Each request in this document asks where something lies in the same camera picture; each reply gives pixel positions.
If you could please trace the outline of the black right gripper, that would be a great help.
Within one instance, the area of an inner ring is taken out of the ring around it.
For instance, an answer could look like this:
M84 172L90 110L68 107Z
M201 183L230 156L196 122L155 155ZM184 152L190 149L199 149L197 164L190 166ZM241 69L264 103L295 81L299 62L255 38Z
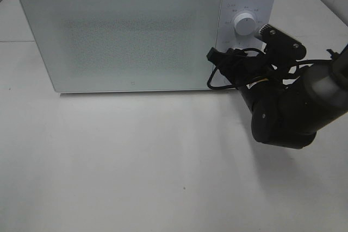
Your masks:
M212 47L206 58L217 71L228 80L228 84L218 86L218 90L236 89L250 91L251 85L265 82L271 86L272 93L282 93L286 75L282 66L288 64L288 59L275 53L265 53L256 48L228 49L220 52Z

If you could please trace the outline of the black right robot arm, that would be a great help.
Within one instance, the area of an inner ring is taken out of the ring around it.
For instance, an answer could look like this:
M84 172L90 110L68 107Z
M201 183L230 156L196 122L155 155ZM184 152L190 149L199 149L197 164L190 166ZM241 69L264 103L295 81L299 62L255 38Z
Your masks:
M271 48L212 48L207 60L237 89L260 143L301 149L318 130L347 113L347 50L328 60L289 58Z

